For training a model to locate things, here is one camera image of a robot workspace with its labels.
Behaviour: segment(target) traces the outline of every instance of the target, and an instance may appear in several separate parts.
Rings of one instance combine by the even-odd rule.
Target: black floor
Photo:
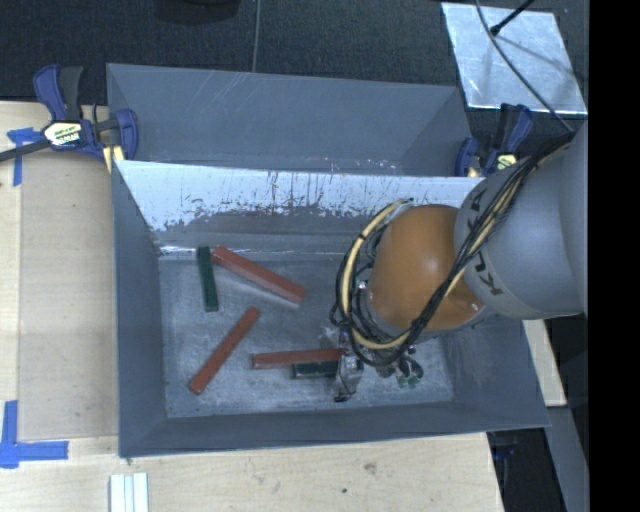
[[[85,67],[84,104],[106,104],[107,62],[459,85],[440,2],[433,0],[240,0],[224,8],[178,0],[0,0],[0,6],[0,99],[35,100],[33,74],[53,62]],[[588,105],[589,0],[539,0],[531,9],[555,14]],[[496,112],[469,111],[468,117],[474,135],[495,132]],[[525,154],[563,133],[547,114],[535,120]],[[563,322],[549,325],[552,343],[561,367],[579,366],[574,356],[586,348],[585,330],[576,324],[565,329]],[[565,385],[576,389],[576,377],[568,376],[575,372],[567,368]],[[586,394],[574,402],[588,456]],[[542,430],[490,440],[501,478],[506,464],[507,512],[564,510]]]

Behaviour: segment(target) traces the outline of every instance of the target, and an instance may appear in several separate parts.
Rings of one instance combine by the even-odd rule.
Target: clamp
[[[40,140],[0,153],[0,162],[18,158],[35,151],[51,148],[54,151],[73,151],[89,156],[109,167],[111,150],[99,139],[99,133],[118,128],[122,156],[132,159],[138,148],[138,128],[132,110],[121,109],[115,119],[100,123],[83,119],[78,104],[78,83],[82,75],[81,66],[60,67],[50,64],[40,69],[33,78],[38,101],[51,114],[51,122],[40,134]]]
[[[533,115],[524,105],[500,105],[500,121],[495,137],[484,144],[467,137],[455,163],[456,176],[489,176],[516,162],[514,153],[533,127]]]

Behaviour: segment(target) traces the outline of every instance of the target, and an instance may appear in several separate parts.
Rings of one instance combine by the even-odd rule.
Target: yellow cable
[[[376,226],[380,224],[380,222],[382,222],[382,220],[387,215],[389,215],[390,213],[392,213],[398,207],[400,207],[405,203],[407,203],[406,200],[400,200],[400,201],[396,201],[395,203],[391,203],[390,205],[383,208],[382,211],[380,211],[380,213],[378,213],[371,220],[371,222],[362,230],[362,232],[354,242],[353,246],[351,247],[351,251],[347,256],[347,262],[345,263],[344,272],[342,274],[342,282],[340,284],[340,297],[341,297],[340,302],[341,302],[342,311],[344,314],[351,316],[351,307],[350,307],[351,299],[349,297],[349,283],[351,281],[351,274],[353,273],[353,267],[355,265],[356,257],[358,255],[358,252],[360,252],[360,248],[362,247],[362,244],[364,244],[364,241],[366,240],[366,238],[371,234],[371,232],[376,228]],[[375,341],[369,340],[368,338],[365,338],[364,336],[362,336],[360,331],[358,331],[354,327],[351,328],[351,332],[353,333],[353,337],[355,338],[355,340],[360,345],[363,345],[373,350],[381,350],[385,348],[396,347],[404,343],[407,337],[409,336],[409,331],[406,331],[400,336],[398,336],[397,338],[391,340],[389,343],[377,343]]]

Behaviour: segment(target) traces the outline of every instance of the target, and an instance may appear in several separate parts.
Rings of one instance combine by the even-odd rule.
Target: gray bin
[[[415,389],[367,368],[358,393],[335,403],[322,379],[250,369],[256,352],[335,346],[336,271],[374,211],[401,197],[459,206],[477,185],[450,177],[468,135],[456,89],[118,65],[109,105],[133,109],[141,133],[140,161],[112,174],[121,456],[548,424],[522,325],[496,315],[420,344]],[[215,267],[220,310],[205,313],[202,244],[240,251],[308,295],[295,306]],[[191,394],[252,305],[261,318]]]

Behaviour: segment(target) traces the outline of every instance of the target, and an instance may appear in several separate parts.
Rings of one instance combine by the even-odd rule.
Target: red wooden block
[[[289,281],[220,245],[213,250],[211,261],[296,304],[300,304],[307,294],[304,286]]]
[[[233,326],[227,337],[222,340],[218,348],[213,352],[209,360],[201,368],[198,374],[189,383],[189,389],[199,395],[207,387],[211,379],[218,373],[220,367],[229,358],[234,349],[238,346],[242,338],[244,338],[253,324],[260,318],[260,311],[254,307],[250,307],[245,311],[242,318]]]
[[[296,363],[340,361],[342,354],[344,354],[344,350],[341,348],[265,352],[253,356],[252,367],[254,370],[268,370],[271,368],[282,368]]]

